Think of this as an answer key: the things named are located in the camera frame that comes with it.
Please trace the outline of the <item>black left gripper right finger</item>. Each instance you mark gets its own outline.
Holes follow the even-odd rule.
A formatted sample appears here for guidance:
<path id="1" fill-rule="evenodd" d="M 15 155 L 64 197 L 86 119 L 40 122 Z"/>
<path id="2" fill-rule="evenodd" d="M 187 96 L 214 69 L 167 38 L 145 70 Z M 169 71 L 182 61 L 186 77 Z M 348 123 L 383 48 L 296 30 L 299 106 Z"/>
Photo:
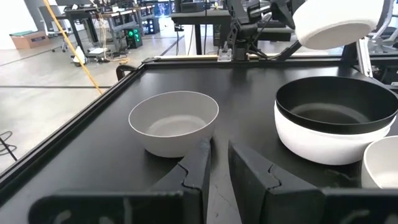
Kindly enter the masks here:
<path id="1" fill-rule="evenodd" d="M 228 164 L 243 223 L 321 223 L 323 194 L 312 184 L 229 142 Z"/>

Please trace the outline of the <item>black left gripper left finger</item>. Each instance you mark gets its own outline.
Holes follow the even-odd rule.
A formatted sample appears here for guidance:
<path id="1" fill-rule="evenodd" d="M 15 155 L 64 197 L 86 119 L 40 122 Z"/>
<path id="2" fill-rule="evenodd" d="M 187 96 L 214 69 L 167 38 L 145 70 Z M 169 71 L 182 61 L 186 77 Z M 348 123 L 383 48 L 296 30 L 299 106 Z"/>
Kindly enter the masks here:
<path id="1" fill-rule="evenodd" d="M 172 193 L 180 198 L 179 203 L 168 207 L 171 214 L 165 219 L 172 223 L 206 223 L 210 188 L 211 142 L 201 140 L 194 149 L 149 190 Z"/>

